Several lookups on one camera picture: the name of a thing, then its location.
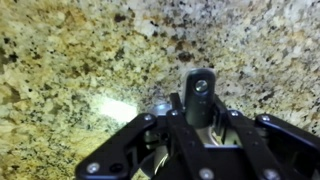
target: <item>screw head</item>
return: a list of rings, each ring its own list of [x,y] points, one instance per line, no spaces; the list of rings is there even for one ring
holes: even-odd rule
[[[177,110],[173,110],[173,111],[171,111],[171,114],[172,114],[173,116],[176,116],[176,115],[178,115],[178,111],[177,111]]]
[[[239,116],[239,114],[238,114],[237,111],[231,111],[231,115],[232,115],[232,116]]]
[[[265,169],[263,175],[267,180],[280,180],[278,172],[274,169]]]
[[[263,116],[261,116],[261,118],[262,118],[262,120],[264,120],[264,121],[270,121],[270,118],[269,118],[269,116],[267,116],[267,115],[263,115]]]
[[[144,120],[149,121],[152,119],[152,116],[150,114],[147,114],[144,116]]]
[[[90,174],[93,174],[93,173],[99,171],[99,168],[100,168],[100,164],[94,162],[94,163],[91,163],[87,166],[87,172]]]
[[[205,80],[199,80],[196,82],[195,88],[198,92],[204,92],[208,89],[208,83]]]
[[[199,171],[199,175],[204,180],[210,180],[214,178],[214,174],[209,168],[202,168]]]

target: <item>metal screw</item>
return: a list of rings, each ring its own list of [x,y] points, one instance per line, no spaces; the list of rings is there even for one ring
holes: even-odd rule
[[[152,119],[152,116],[150,114],[147,114],[144,116],[144,120],[149,121]]]
[[[200,171],[199,171],[199,175],[202,179],[205,179],[205,180],[209,180],[209,179],[213,179],[214,178],[214,174],[213,172],[208,169],[208,168],[202,168]]]
[[[263,115],[263,116],[262,116],[262,120],[264,120],[264,121],[270,121],[270,118],[269,118],[269,116],[267,116],[267,115]]]
[[[173,110],[173,111],[171,112],[171,114],[172,114],[173,116],[176,116],[176,115],[178,115],[178,111],[177,111],[177,110]]]
[[[239,114],[238,114],[237,111],[231,111],[231,115],[232,115],[232,116],[239,116]]]
[[[205,80],[199,80],[196,83],[196,91],[203,92],[208,89],[208,83]]]
[[[267,180],[280,180],[278,172],[274,169],[265,169],[263,175]]]
[[[93,174],[93,173],[99,171],[99,168],[100,168],[99,163],[94,162],[94,163],[91,163],[87,166],[87,171],[88,171],[88,173]]]

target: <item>granite surface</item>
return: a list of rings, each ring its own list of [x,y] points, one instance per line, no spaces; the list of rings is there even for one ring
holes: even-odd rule
[[[0,179],[72,179],[194,67],[229,107],[320,136],[319,39],[312,0],[0,0]]]

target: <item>black plastic mechanism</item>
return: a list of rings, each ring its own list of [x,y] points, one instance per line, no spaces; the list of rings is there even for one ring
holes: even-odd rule
[[[279,118],[250,120],[227,110],[214,94],[215,77],[196,69],[184,102],[170,95],[163,116],[139,114],[76,167],[77,179],[131,179],[141,168],[151,179],[320,179],[320,139]],[[213,127],[219,146],[202,144],[196,129]],[[168,153],[154,169],[157,148]]]

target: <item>speckled granite wall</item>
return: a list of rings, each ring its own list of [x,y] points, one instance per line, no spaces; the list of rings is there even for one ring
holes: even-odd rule
[[[0,14],[0,179],[71,179],[122,126],[105,103],[144,111],[193,67],[215,69],[228,106],[320,136],[317,1],[0,0]]]

